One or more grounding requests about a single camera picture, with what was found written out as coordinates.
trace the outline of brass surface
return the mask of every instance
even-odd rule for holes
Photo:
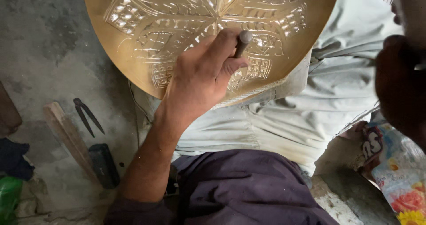
[[[253,32],[224,100],[284,78],[310,50],[336,0],[85,0],[108,56],[136,86],[162,98],[183,51],[225,27]]]

